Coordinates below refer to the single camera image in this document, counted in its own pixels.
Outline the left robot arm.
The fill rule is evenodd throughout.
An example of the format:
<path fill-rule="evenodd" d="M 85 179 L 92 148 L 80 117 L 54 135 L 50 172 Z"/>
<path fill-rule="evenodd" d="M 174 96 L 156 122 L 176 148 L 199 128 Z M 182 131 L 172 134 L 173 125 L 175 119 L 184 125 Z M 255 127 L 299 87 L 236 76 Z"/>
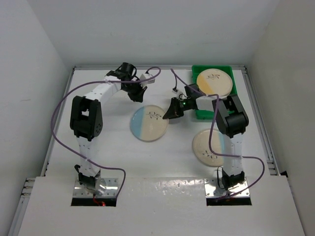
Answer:
<path fill-rule="evenodd" d="M 70 128 L 74 132 L 79 145 L 80 164 L 75 166 L 79 183 L 93 192 L 101 191 L 100 167 L 92 163 L 95 156 L 94 139 L 103 129 L 102 105 L 114 94 L 125 91 L 134 102 L 143 102 L 147 89 L 149 72 L 136 76 L 136 68 L 124 62 L 116 70 L 110 70 L 101 83 L 83 96 L 75 96 L 72 100 Z"/>

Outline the yellow and cream plate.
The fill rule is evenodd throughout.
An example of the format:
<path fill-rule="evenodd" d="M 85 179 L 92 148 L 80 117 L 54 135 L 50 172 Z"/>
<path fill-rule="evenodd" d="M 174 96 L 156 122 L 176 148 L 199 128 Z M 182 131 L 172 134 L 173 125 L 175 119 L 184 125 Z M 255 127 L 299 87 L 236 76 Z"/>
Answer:
<path fill-rule="evenodd" d="M 205 94 L 227 96 L 233 88 L 232 78 L 219 69 L 206 69 L 196 79 L 199 89 Z"/>

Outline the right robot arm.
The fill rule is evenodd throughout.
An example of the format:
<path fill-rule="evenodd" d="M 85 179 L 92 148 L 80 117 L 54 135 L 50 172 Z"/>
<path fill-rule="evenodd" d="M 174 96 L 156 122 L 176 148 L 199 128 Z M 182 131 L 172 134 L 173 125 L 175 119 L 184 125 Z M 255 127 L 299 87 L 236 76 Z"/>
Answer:
<path fill-rule="evenodd" d="M 180 95 L 171 98 L 170 106 L 163 119 L 175 119 L 184 116 L 187 110 L 213 111 L 213 124 L 219 132 L 229 138 L 231 154 L 219 154 L 223 157 L 221 183 L 225 190 L 245 181 L 242 166 L 242 138 L 249 124 L 248 115 L 235 94 L 220 98 L 217 94 L 207 95 L 198 85 L 185 86 L 186 98 Z"/>

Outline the blue and cream plate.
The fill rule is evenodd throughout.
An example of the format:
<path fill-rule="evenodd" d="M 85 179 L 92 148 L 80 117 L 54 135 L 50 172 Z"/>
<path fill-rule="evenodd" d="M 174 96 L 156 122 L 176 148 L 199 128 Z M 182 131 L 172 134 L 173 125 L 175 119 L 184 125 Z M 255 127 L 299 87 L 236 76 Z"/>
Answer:
<path fill-rule="evenodd" d="M 192 141 L 192 149 L 195 156 L 204 164 L 210 167 L 223 165 L 223 157 L 213 154 L 209 149 L 210 129 L 202 130 L 197 133 Z M 211 147 L 216 153 L 224 151 L 224 137 L 214 129 L 211 139 Z"/>
<path fill-rule="evenodd" d="M 164 109 L 157 105 L 139 108 L 131 117 L 131 133 L 144 142 L 158 140 L 166 133 L 169 124 L 168 119 L 163 119 L 164 115 Z"/>

